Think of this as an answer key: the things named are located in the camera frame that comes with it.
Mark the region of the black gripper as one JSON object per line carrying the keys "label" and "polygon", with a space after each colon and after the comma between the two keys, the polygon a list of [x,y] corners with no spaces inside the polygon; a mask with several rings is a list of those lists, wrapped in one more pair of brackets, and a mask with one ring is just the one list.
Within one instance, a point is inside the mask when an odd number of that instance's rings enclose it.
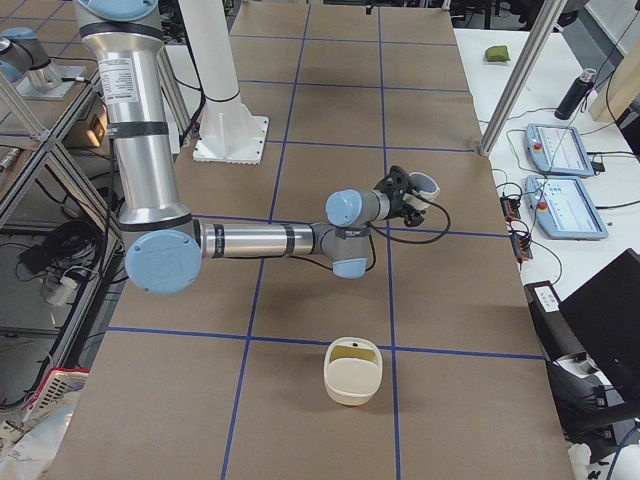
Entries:
{"label": "black gripper", "polygon": [[406,226],[420,226],[425,221],[425,210],[415,209],[409,200],[413,198],[413,191],[402,186],[392,186],[387,191],[389,200],[388,219],[403,218]]}

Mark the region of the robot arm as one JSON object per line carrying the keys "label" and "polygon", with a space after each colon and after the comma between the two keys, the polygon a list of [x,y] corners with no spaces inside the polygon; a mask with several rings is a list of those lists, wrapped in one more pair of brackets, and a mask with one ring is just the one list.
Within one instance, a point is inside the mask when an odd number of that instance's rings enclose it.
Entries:
{"label": "robot arm", "polygon": [[223,7],[184,1],[180,13],[200,88],[194,165],[175,160],[159,73],[164,35],[154,1],[79,1],[82,41],[96,57],[125,207],[120,228],[125,268],[139,289],[157,295],[191,286],[207,258],[320,255],[343,279],[362,277],[376,222],[420,225],[438,192],[426,175],[400,167],[369,190],[331,194],[321,223],[225,224],[210,215],[256,194],[247,175],[216,177],[215,163],[256,165],[269,121],[244,104]]}

